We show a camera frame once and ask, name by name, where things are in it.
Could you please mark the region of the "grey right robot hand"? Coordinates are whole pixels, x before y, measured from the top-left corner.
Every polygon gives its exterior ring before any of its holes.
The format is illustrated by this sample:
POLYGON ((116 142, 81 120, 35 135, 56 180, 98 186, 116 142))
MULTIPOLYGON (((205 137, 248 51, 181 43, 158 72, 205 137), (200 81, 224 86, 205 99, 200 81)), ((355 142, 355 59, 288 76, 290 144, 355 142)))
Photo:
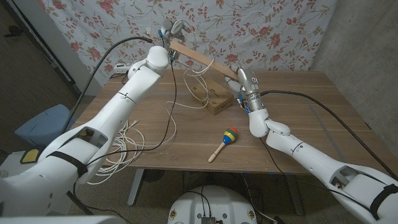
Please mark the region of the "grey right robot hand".
POLYGON ((224 76, 224 80, 234 93, 244 93, 245 96, 259 93, 259 84, 253 71, 244 67, 231 66, 237 73, 236 78, 224 76))

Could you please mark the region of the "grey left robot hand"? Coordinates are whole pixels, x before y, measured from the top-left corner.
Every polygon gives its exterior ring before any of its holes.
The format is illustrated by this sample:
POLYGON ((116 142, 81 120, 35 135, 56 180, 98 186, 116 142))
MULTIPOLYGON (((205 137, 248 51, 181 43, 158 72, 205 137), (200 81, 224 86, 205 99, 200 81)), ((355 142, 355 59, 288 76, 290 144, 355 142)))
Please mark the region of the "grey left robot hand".
POLYGON ((158 30, 159 37, 165 49, 169 49, 170 43, 173 39, 177 39, 180 43, 185 42, 185 36, 182 31, 187 31, 187 27, 182 20, 168 20, 164 19, 158 30))

